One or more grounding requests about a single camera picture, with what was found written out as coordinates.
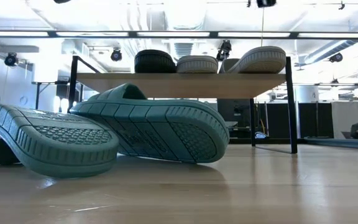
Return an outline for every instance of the wooden shelf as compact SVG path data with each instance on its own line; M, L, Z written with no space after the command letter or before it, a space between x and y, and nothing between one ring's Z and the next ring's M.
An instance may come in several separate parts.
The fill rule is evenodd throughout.
M253 98L284 83L285 75L78 73L77 80L100 93L132 83L150 98Z

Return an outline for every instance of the white wall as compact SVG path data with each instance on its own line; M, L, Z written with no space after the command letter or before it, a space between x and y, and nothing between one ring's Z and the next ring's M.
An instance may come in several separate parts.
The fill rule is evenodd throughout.
M358 122L358 102L332 102L335 139L345 139L342 131L351 131Z
M0 59L1 103L24 108L35 108L36 85L31 84L32 72L24 68L9 68Z

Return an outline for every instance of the teal slide sandal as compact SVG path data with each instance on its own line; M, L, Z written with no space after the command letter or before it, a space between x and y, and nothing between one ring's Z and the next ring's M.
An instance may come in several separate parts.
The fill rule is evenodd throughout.
M112 131L88 118L5 105L0 137L23 165L52 177L106 172L119 145Z
M207 163L222 158L229 142L223 118L208 105L147 100L128 83L77 103L70 112L109 126L119 137L118 152L128 156Z

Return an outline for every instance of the ceiling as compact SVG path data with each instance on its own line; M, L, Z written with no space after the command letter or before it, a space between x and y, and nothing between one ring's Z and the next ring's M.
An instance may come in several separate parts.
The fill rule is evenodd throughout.
M274 7L259 9L252 0L72 0L55 4L52 0L0 0L1 30L251 30L251 31L315 31L358 32L358 0L277 0ZM331 40L231 40L231 57L241 57L261 45L283 48L295 64L302 57L335 44ZM144 49L169 52L181 57L177 50L192 55L215 57L221 40L175 39L68 39L64 40L65 54L81 54L83 44L89 47L89 59L104 71L133 71L134 55ZM2 46L48 47L47 39L0 39ZM123 59L113 62L110 54L121 48ZM344 60L326 60L293 68L296 83L358 82L358 43L341 51ZM28 61L37 60L37 52L21 53ZM64 57L62 70L70 66Z

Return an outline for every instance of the fluorescent light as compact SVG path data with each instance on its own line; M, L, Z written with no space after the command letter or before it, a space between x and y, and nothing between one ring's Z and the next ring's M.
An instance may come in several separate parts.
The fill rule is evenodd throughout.
M185 43L185 44L205 44L205 39L165 39L161 40L161 43L163 44L174 44L174 43Z
M289 37L289 32L219 32L218 37Z
M47 37L47 32L42 31L0 31L0 37Z
M138 32L140 37L209 37L209 32Z
M128 32L56 32L60 37L127 37Z
M300 33L298 37L315 37L315 38L358 38L355 33Z

